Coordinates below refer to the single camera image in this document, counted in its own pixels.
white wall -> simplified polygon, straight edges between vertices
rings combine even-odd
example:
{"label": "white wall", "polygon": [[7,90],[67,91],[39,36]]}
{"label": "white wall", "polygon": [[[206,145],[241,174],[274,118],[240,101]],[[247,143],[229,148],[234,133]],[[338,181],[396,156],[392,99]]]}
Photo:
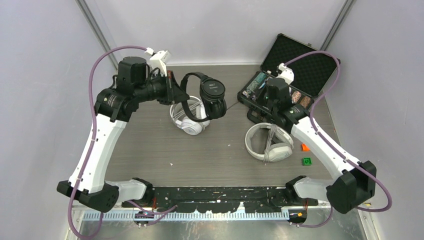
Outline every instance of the white wall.
{"label": "white wall", "polygon": [[[424,1],[357,1],[329,51],[342,62],[327,98],[342,145],[377,166],[393,207],[374,216],[383,239],[422,239]],[[372,201],[386,204],[380,189]]]}
{"label": "white wall", "polygon": [[[284,33],[319,49],[344,0],[97,0],[110,44],[168,49],[172,64],[261,63]],[[123,51],[131,55],[131,50]]]}
{"label": "white wall", "polygon": [[[0,3],[0,239],[60,240],[91,117],[88,76],[103,53],[73,0]],[[108,87],[107,59],[94,91]]]}

gray tabletop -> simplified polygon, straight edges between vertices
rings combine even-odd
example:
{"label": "gray tabletop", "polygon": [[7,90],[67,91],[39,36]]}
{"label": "gray tabletop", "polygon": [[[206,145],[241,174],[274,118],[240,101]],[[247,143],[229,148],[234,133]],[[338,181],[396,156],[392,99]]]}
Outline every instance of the gray tabletop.
{"label": "gray tabletop", "polygon": [[[252,78],[258,65],[174,66],[177,82],[186,73],[203,72],[225,85],[227,106],[237,102],[237,92]],[[199,96],[199,80],[189,79],[187,93]],[[178,129],[169,116],[169,106],[156,101],[142,103],[132,114],[113,151],[106,179],[126,181],[137,177],[157,187],[183,186],[283,186],[299,175],[329,179],[326,168],[311,153],[302,152],[294,140],[293,154],[279,162],[264,164],[245,147],[246,131],[254,124],[246,117],[248,108],[235,104],[226,115],[212,120],[199,135]],[[319,103],[315,118],[330,137],[336,139],[325,101]],[[252,139],[253,149],[265,149],[268,133]],[[311,166],[302,158],[310,157]]]}

headphone headband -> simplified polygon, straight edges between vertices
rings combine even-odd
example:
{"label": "headphone headband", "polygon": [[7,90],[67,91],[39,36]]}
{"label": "headphone headband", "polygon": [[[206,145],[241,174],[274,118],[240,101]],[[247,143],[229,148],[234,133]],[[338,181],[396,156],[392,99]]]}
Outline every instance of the headphone headband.
{"label": "headphone headband", "polygon": [[[201,118],[201,117],[205,117],[205,115],[204,115],[204,112],[205,112],[205,108],[204,108],[204,106],[203,106],[203,103],[202,103],[202,101],[199,99],[199,98],[197,98],[197,97],[195,97],[195,96],[190,96],[190,98],[189,98],[189,100],[187,100],[187,104],[189,104],[190,106],[193,106],[193,105],[196,105],[196,104],[198,104],[198,106],[196,107],[196,109],[195,109],[195,111],[196,111],[196,116],[198,117],[198,118]],[[172,121],[174,122],[174,124],[178,127],[178,128],[181,128],[182,127],[182,122],[178,119],[178,117],[175,117],[175,115],[176,114],[178,114],[180,111],[181,111],[181,109],[183,108],[183,106],[182,106],[182,104],[181,103],[177,103],[177,104],[173,104],[173,105],[171,105],[171,107],[169,108],[169,115],[170,115],[170,117],[171,117],[171,119],[172,119]]]}
{"label": "headphone headband", "polygon": [[[258,123],[258,124],[253,125],[246,132],[246,136],[244,138],[244,144],[246,145],[246,149],[250,153],[250,155],[252,155],[256,159],[263,160],[265,158],[265,155],[259,154],[255,151],[253,151],[253,149],[252,149],[252,138],[259,129],[271,129],[271,127],[272,127],[271,123],[262,122],[262,123]],[[276,128],[275,137],[277,139],[279,139],[280,141],[282,141],[283,143],[289,145],[291,148],[294,147],[294,142],[293,142],[292,137],[285,130],[283,130],[281,127]]]}

metal frame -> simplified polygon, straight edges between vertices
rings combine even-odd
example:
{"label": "metal frame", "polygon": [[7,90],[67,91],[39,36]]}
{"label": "metal frame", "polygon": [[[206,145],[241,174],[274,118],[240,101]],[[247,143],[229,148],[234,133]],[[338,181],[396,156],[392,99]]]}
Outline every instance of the metal frame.
{"label": "metal frame", "polygon": [[[284,210],[287,212],[288,210],[303,210],[304,208],[301,206],[296,206],[296,207],[284,207]],[[312,220],[314,220],[316,223],[319,223],[319,221],[323,221],[324,219],[326,219],[326,216],[328,216],[329,212],[330,212],[330,206],[328,205],[327,202],[320,202],[318,206],[310,206],[308,208],[310,212],[310,216],[309,218],[311,218]],[[87,210],[81,210],[81,209],[74,209],[72,210],[73,212],[76,212],[76,217],[77,216],[81,216],[85,215],[86,217],[82,217],[82,218],[78,218],[79,219],[79,223],[82,222],[81,228],[79,230],[82,231],[82,234],[87,235],[87,234],[92,234],[92,231],[94,227],[97,227],[97,225],[99,224],[98,221],[98,214],[97,212],[91,210],[91,209],[87,209]],[[114,207],[109,213],[113,214],[112,216],[110,216],[111,218],[116,218],[113,219],[112,221],[108,221],[107,219],[105,219],[103,221],[103,223],[105,224],[102,227],[102,231],[107,231],[112,235],[116,235],[115,238],[120,238],[120,239],[136,239],[136,237],[133,235],[132,237],[125,237],[125,235],[121,235],[122,233],[126,232],[126,230],[131,230],[131,229],[137,229],[137,225],[133,224],[133,221],[135,219],[131,219],[131,217],[128,217],[130,215],[133,215],[134,213],[138,213],[139,210],[136,208],[121,208],[119,206]],[[168,231],[169,230],[169,226],[178,226],[178,225],[184,225],[184,227],[182,227],[182,230],[188,230],[187,232],[187,236],[190,236],[190,233],[194,233],[193,228],[191,228],[191,225],[204,225],[204,224],[213,224],[215,226],[222,226],[222,225],[227,225],[227,224],[231,224],[231,223],[242,223],[242,222],[252,222],[252,219],[231,219],[231,220],[225,220],[225,219],[221,219],[222,215],[225,215],[225,213],[222,214],[206,214],[208,215],[208,219],[207,220],[201,220],[197,217],[195,217],[195,220],[192,219],[187,219],[187,220],[183,220],[180,219],[180,221],[178,221],[178,219],[175,221],[174,219],[169,219],[168,221],[166,221],[166,219],[162,219],[164,221],[161,221],[161,224],[158,224],[156,226],[154,226],[154,228],[151,228],[151,232],[149,232],[150,230],[148,229],[143,229],[143,232],[137,233],[140,234],[140,236],[144,236],[144,238],[146,239],[150,239],[150,238],[154,238],[155,233],[157,233],[158,231],[161,232],[163,230]],[[341,229],[342,226],[340,224],[345,224],[347,226],[356,226],[351,228],[351,231],[353,231],[353,234],[356,235],[355,233],[365,233],[364,232],[364,228],[362,227],[362,222],[359,219],[360,216],[358,215],[357,211],[356,213],[354,213],[355,217],[352,217],[352,215],[350,215],[351,217],[347,217],[347,218],[342,218],[343,216],[341,214],[337,214],[336,212],[333,215],[333,219],[329,222],[329,225],[327,225],[325,227],[325,229],[319,229],[319,232],[329,232],[330,234],[332,234],[332,231],[337,228],[339,229],[338,232],[347,232],[345,229]],[[280,229],[280,233],[282,233],[283,235],[281,236],[281,238],[278,239],[291,239],[290,234],[291,231],[292,233],[295,233],[295,236],[304,236],[306,238],[310,238],[311,236],[313,236],[315,233],[314,231],[311,231],[310,229],[307,228],[296,228],[295,226],[290,226],[290,224],[283,219],[274,219],[274,220],[266,220],[266,219],[260,219],[258,221],[255,221],[255,225],[249,225],[249,227],[254,228],[257,226],[270,226],[272,228],[274,227],[279,227]],[[85,227],[90,227],[89,231],[84,230]],[[70,233],[68,236],[68,238],[65,238],[65,240],[77,240],[77,238]]]}
{"label": "metal frame", "polygon": [[[85,19],[88,22],[88,25],[90,25],[94,35],[96,36],[98,42],[100,43],[101,47],[105,52],[108,52],[111,50],[111,47],[106,40],[105,35],[103,34],[99,24],[97,23],[96,19],[93,16],[92,11],[90,10],[89,6],[87,5],[87,2],[85,0],[75,0],[76,4],[78,4],[79,9],[81,9],[82,14],[84,15]],[[113,54],[109,54],[109,59],[112,62],[113,66],[116,70],[118,70],[118,60]]]}
{"label": "metal frame", "polygon": [[327,37],[325,38],[324,42],[322,43],[322,46],[320,48],[321,51],[326,51],[330,43],[332,42],[334,36],[336,35],[337,31],[339,30],[340,25],[342,24],[343,20],[348,15],[350,9],[352,8],[353,4],[356,0],[345,0],[343,3],[343,6],[340,9],[340,12],[338,13],[337,17],[335,18],[334,23],[332,24],[332,27],[330,31],[327,34]]}
{"label": "metal frame", "polygon": [[[106,221],[120,221],[132,222],[139,220],[136,214],[140,212],[139,209],[131,208],[132,210],[111,210],[103,215],[103,222]],[[144,221],[151,222],[160,218],[160,215],[155,215],[153,218],[146,218]],[[100,213],[95,210],[86,210],[82,218],[83,221],[98,221]],[[254,212],[245,213],[244,207],[239,207],[235,212],[225,213],[200,213],[200,212],[170,212],[166,214],[160,221],[164,222],[187,222],[187,221],[282,221],[289,220],[289,210],[282,208],[281,212]]]}
{"label": "metal frame", "polygon": [[[78,231],[80,231],[83,224],[84,212],[84,210],[72,210],[72,222]],[[78,240],[78,237],[75,236],[70,227],[67,229],[65,240]]]}
{"label": "metal frame", "polygon": [[358,210],[358,213],[363,230],[365,231],[366,238],[370,240],[381,239],[379,233],[377,232],[376,225],[374,224],[373,215],[370,212],[361,210]]}

black carrying case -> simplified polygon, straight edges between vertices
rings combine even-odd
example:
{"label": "black carrying case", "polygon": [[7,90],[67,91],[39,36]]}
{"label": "black carrying case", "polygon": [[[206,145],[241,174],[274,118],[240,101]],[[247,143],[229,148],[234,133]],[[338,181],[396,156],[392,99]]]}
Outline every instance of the black carrying case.
{"label": "black carrying case", "polygon": [[[316,49],[282,33],[277,35],[268,55],[260,65],[260,71],[257,71],[249,82],[237,93],[238,101],[249,107],[249,111],[247,112],[247,118],[249,120],[255,124],[263,122],[274,123],[267,107],[257,103],[256,99],[252,99],[252,96],[246,97],[243,95],[243,92],[246,91],[247,87],[255,78],[260,73],[264,73],[268,77],[276,77],[278,75],[277,70],[279,64],[286,63],[302,54],[312,51],[316,51]],[[292,89],[291,92],[299,91],[302,94],[299,102],[304,96],[311,98],[307,106],[308,110],[314,103],[314,99],[320,94],[330,76],[336,70],[337,65],[334,60],[327,55],[313,54],[293,62],[288,67],[294,72],[294,81],[290,85]],[[259,87],[257,87],[254,92],[255,96],[259,96],[261,91],[265,90],[265,87],[258,89]]]}

